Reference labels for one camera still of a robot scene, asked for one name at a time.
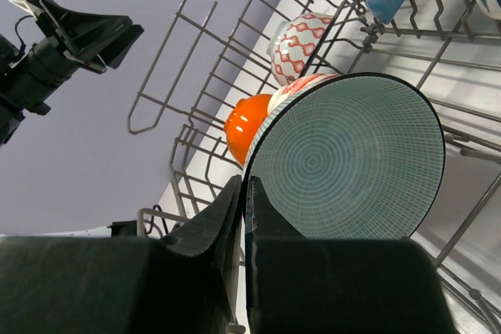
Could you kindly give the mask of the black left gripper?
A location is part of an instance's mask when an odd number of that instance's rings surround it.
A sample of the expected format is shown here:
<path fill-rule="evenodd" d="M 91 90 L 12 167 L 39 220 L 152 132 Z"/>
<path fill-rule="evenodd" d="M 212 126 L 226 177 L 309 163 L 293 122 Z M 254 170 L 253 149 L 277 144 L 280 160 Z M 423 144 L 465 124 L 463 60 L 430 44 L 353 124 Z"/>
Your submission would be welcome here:
<path fill-rule="evenodd" d="M 8 142 L 26 111 L 46 115 L 45 103 L 78 68 L 116 70 L 144 32 L 130 17 L 72 11 L 53 0 L 40 0 L 38 26 L 45 36 L 21 53 L 1 38 L 1 141 Z"/>

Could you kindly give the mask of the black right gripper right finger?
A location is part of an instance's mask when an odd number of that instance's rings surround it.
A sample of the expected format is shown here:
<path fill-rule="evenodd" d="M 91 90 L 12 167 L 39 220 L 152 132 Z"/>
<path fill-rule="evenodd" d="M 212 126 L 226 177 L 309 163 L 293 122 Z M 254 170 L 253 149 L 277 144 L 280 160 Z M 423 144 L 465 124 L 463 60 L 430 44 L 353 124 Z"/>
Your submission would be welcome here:
<path fill-rule="evenodd" d="M 442 287 L 409 239 L 307 239 L 247 184 L 247 318 L 253 333 L 453 333 Z"/>

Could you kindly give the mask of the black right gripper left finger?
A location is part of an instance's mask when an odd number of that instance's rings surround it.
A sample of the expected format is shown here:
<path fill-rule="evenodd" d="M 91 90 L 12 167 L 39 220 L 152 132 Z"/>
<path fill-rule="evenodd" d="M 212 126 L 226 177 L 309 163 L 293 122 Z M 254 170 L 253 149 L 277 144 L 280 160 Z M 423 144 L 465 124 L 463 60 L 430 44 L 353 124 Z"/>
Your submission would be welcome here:
<path fill-rule="evenodd" d="M 241 179 L 161 239 L 1 241 L 4 333 L 226 333 L 234 319 Z"/>

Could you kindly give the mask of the pale green bowl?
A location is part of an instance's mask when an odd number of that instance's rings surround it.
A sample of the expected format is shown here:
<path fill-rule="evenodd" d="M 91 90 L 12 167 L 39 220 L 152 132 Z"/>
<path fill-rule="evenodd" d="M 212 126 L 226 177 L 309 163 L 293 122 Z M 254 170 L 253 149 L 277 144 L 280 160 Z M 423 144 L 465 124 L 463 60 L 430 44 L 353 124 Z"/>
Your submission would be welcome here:
<path fill-rule="evenodd" d="M 400 239 L 421 225 L 445 170 L 430 100 L 395 76 L 345 74 L 281 102 L 254 136 L 243 179 L 309 239 Z"/>

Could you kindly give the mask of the blue white patterned bowl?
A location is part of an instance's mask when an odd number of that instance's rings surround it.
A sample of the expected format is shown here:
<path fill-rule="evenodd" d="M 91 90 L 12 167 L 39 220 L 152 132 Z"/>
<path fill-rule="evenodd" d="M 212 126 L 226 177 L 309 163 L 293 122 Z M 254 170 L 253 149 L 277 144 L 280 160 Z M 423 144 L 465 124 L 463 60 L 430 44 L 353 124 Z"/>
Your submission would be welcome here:
<path fill-rule="evenodd" d="M 272 36 L 266 53 L 271 73 L 279 86 L 297 80 L 333 17 L 325 13 L 303 13 L 283 21 Z"/>

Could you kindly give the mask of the orange floral pattern bowl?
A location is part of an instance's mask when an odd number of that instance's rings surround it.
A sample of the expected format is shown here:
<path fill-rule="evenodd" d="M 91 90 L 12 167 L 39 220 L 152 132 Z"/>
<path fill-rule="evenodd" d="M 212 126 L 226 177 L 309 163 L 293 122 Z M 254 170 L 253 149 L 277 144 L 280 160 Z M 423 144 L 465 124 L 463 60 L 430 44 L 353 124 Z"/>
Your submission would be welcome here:
<path fill-rule="evenodd" d="M 269 100 L 267 107 L 267 114 L 270 114 L 281 102 L 288 99 L 292 95 L 297 94 L 305 90 L 306 88 L 315 86 L 317 84 L 323 83 L 329 79 L 339 77 L 340 74 L 309 74 L 303 77 L 299 77 L 297 80 L 293 81 L 291 84 L 287 84 L 279 88 Z"/>

